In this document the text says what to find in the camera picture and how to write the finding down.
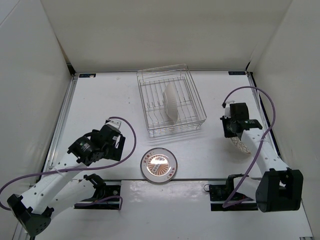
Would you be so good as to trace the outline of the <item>white plate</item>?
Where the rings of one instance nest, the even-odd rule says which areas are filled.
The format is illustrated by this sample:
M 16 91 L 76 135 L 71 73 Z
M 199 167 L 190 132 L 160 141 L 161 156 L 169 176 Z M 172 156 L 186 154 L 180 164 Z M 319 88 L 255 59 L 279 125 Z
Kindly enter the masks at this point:
M 249 148 L 236 136 L 230 138 L 231 143 L 242 153 L 250 155 Z
M 166 115 L 174 122 L 178 120 L 178 105 L 174 84 L 168 83 L 163 91 L 164 111 Z

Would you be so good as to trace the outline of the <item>plate with orange sunburst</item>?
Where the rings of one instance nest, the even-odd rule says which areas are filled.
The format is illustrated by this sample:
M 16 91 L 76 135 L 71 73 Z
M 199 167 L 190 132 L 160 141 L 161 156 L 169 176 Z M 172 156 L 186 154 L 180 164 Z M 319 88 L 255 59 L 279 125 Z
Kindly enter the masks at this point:
M 152 148 L 143 155 L 140 171 L 148 182 L 166 184 L 175 177 L 178 161 L 170 150 L 163 147 Z

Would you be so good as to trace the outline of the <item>metal wire dish rack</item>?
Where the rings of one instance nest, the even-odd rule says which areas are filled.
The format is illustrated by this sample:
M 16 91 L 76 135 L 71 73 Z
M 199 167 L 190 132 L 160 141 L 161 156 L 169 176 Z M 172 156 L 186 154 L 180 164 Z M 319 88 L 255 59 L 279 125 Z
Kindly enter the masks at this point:
M 207 119 L 186 64 L 143 69 L 136 76 L 146 129 L 151 137 L 197 130 Z

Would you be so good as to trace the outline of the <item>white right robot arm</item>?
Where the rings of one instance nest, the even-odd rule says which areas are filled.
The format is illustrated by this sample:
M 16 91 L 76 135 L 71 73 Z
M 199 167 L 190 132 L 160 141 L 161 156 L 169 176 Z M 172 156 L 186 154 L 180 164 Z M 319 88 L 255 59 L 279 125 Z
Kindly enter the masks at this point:
M 248 173 L 232 174 L 226 180 L 224 207 L 238 204 L 242 194 L 255 201 L 264 213 L 297 211 L 301 206 L 303 174 L 291 169 L 277 155 L 271 143 L 263 137 L 266 132 L 256 119 L 250 119 L 247 104 L 224 103 L 221 117 L 225 138 L 236 140 L 242 150 L 249 151 L 262 178 L 253 179 Z

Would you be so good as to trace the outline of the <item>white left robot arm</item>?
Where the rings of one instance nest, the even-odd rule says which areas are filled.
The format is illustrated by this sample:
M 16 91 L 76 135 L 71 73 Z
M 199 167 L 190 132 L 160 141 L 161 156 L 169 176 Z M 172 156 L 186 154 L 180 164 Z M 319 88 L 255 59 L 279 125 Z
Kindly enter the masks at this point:
M 82 200 L 100 200 L 106 184 L 97 174 L 74 177 L 101 159 L 119 161 L 125 137 L 120 131 L 121 121 L 108 120 L 100 130 L 93 130 L 78 138 L 56 164 L 53 174 L 43 177 L 21 195 L 12 194 L 7 203 L 13 215 L 30 237 L 42 233 L 51 220 L 65 209 Z

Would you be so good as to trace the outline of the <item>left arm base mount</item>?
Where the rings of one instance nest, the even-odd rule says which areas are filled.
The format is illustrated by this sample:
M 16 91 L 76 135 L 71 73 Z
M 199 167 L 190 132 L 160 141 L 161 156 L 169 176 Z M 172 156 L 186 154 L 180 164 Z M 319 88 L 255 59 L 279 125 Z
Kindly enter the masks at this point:
M 121 182 L 106 181 L 106 186 L 100 193 L 95 193 L 93 197 L 82 200 L 74 205 L 77 210 L 117 210 L 122 208 Z

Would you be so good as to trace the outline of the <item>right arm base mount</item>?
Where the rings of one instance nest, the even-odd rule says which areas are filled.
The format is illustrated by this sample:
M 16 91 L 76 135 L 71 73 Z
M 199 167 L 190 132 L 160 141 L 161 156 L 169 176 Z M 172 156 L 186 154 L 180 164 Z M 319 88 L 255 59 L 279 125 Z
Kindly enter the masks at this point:
M 223 202 L 228 198 L 225 184 L 205 184 L 203 190 L 209 193 L 210 210 L 212 212 L 240 212 L 257 211 L 257 204 L 253 201 L 244 202 L 223 208 Z

